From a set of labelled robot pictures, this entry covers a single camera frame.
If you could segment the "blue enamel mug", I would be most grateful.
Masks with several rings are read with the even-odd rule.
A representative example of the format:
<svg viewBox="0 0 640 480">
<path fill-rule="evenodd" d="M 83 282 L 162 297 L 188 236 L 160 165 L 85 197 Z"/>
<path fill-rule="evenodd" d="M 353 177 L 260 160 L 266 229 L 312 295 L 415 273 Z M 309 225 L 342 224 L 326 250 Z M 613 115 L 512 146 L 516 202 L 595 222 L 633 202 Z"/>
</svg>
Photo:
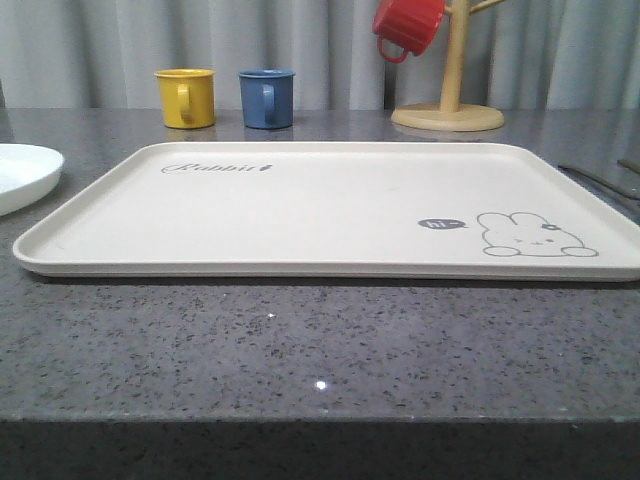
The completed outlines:
<svg viewBox="0 0 640 480">
<path fill-rule="evenodd" d="M 292 125 L 295 76 L 292 70 L 245 70 L 238 76 L 246 127 L 280 129 Z"/>
</svg>

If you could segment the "wooden mug tree stand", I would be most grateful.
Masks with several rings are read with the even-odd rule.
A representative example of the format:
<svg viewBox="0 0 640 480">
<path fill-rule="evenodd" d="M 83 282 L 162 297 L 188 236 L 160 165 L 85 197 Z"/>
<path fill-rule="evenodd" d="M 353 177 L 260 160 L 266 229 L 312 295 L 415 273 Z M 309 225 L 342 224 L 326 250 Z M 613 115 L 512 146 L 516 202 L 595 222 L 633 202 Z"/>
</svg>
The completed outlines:
<svg viewBox="0 0 640 480">
<path fill-rule="evenodd" d="M 423 130 L 458 132 L 492 130 L 504 124 L 504 116 L 498 109 L 464 104 L 460 100 L 470 17 L 501 2 L 489 0 L 471 5 L 470 1 L 455 0 L 445 7 L 450 25 L 440 100 L 397 107 L 391 115 L 393 123 Z"/>
</svg>

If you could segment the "yellow enamel mug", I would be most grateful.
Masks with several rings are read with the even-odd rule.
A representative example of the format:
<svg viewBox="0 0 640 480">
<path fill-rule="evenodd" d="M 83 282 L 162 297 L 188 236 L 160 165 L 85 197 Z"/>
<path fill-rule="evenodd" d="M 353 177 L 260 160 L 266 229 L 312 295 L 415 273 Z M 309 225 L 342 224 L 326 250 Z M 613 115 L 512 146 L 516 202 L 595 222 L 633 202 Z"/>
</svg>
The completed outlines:
<svg viewBox="0 0 640 480">
<path fill-rule="evenodd" d="M 165 69 L 155 72 L 164 124 L 198 129 L 215 123 L 214 75 L 209 69 Z"/>
</svg>

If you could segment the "white round plate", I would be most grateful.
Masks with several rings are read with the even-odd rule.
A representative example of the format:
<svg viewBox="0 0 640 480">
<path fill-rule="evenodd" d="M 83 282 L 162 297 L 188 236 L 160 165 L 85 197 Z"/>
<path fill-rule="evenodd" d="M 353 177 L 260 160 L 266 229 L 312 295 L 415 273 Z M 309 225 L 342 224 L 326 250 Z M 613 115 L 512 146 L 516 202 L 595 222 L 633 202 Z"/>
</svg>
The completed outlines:
<svg viewBox="0 0 640 480">
<path fill-rule="evenodd" d="M 1 145 L 1 215 L 15 212 L 47 195 L 59 182 L 64 156 L 28 144 Z"/>
</svg>

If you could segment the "grey pleated curtain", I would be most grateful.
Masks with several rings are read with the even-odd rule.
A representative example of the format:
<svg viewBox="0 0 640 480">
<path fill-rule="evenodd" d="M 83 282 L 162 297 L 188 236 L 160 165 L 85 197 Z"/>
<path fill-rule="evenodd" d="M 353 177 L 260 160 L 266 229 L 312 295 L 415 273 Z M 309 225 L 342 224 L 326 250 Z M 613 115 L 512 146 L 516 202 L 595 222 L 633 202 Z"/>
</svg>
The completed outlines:
<svg viewBox="0 0 640 480">
<path fill-rule="evenodd" d="M 295 104 L 381 110 L 439 97 L 446 28 L 394 65 L 378 54 L 373 1 L 5 1 L 1 102 L 13 108 L 155 108 L 155 72 L 207 68 L 216 104 L 237 75 L 295 72 Z M 635 1 L 507 1 L 472 16 L 462 98 L 504 109 L 639 105 Z"/>
</svg>

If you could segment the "silver metal fork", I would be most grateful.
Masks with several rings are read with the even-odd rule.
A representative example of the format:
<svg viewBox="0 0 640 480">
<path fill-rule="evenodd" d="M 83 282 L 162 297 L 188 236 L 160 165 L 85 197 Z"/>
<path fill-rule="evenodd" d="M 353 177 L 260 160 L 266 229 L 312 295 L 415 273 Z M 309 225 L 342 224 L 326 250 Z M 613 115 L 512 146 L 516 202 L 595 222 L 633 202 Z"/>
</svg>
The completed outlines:
<svg viewBox="0 0 640 480">
<path fill-rule="evenodd" d="M 639 195 L 632 193 L 630 191 L 626 191 L 624 189 L 622 189 L 621 187 L 618 187 L 616 185 L 614 185 L 613 183 L 596 176 L 595 174 L 589 173 L 583 169 L 577 168 L 577 167 L 572 167 L 572 166 L 567 166 L 567 165 L 559 165 L 558 168 L 564 172 L 571 172 L 575 175 L 579 175 L 583 178 L 588 179 L 591 182 L 594 182 L 602 187 L 605 187 L 609 190 L 611 190 L 612 192 L 621 195 L 624 198 L 627 198 L 629 200 L 634 200 L 634 201 L 638 201 L 639 200 Z"/>
</svg>

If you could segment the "red ribbed mug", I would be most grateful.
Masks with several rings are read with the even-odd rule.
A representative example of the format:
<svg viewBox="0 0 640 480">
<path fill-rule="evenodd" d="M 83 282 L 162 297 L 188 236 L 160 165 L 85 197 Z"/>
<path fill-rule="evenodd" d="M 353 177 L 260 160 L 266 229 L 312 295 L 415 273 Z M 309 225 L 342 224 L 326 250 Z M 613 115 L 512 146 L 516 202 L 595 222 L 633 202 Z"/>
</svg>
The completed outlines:
<svg viewBox="0 0 640 480">
<path fill-rule="evenodd" d="M 423 54 L 437 33 L 445 8 L 444 0 L 382 0 L 372 25 L 379 54 L 392 63 L 403 62 L 409 54 Z M 388 55 L 384 41 L 400 47 L 402 53 Z"/>
</svg>

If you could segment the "cream rabbit serving tray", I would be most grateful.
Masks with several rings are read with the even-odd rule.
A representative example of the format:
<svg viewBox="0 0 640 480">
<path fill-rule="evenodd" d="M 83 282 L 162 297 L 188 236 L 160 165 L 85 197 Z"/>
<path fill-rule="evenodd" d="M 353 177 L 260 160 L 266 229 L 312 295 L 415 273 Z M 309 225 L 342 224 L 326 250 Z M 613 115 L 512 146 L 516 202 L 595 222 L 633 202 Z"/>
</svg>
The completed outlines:
<svg viewBox="0 0 640 480">
<path fill-rule="evenodd" d="M 151 145 L 13 252 L 47 276 L 639 276 L 636 224 L 495 143 Z"/>
</svg>

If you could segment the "silver metal spoon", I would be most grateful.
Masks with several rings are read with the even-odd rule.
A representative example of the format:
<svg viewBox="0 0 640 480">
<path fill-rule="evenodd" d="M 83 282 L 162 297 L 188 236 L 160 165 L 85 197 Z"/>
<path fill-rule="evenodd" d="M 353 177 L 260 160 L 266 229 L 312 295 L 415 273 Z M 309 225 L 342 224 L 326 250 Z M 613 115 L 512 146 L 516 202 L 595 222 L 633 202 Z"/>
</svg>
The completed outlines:
<svg viewBox="0 0 640 480">
<path fill-rule="evenodd" d="M 617 163 L 636 174 L 640 174 L 640 165 L 637 162 L 633 162 L 629 159 L 619 159 Z"/>
</svg>

